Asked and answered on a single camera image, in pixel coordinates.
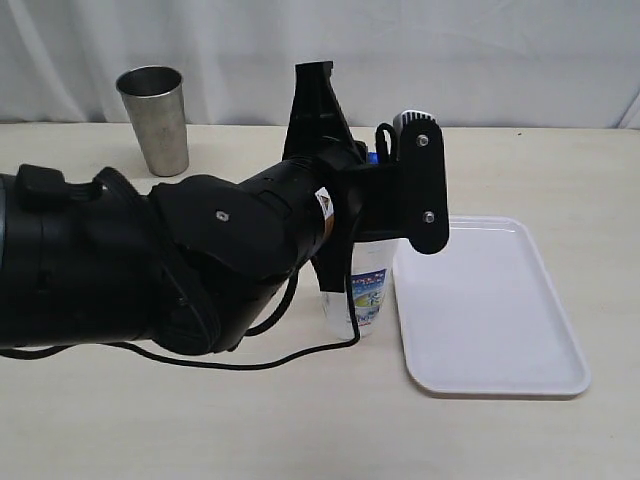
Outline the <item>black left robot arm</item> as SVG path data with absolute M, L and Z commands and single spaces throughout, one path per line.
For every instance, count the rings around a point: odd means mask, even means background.
M 343 293 L 358 242 L 449 239 L 444 142 L 404 114 L 353 138 L 332 63 L 302 63 L 282 159 L 240 183 L 194 175 L 140 194 L 106 167 L 72 184 L 22 165 L 1 178 L 1 353 L 38 359 L 80 344 L 151 340 L 181 355 L 231 351 L 263 333 L 258 314 L 311 264 Z

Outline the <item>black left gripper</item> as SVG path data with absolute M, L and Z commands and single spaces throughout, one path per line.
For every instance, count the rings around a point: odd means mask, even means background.
M 449 239 L 444 140 L 436 120 L 414 120 L 394 135 L 379 164 L 367 162 L 331 86 L 330 61 L 295 67 L 283 158 L 310 167 L 334 206 L 334 226 L 312 256 L 321 290 L 343 292 L 355 242 L 406 238 L 422 254 Z

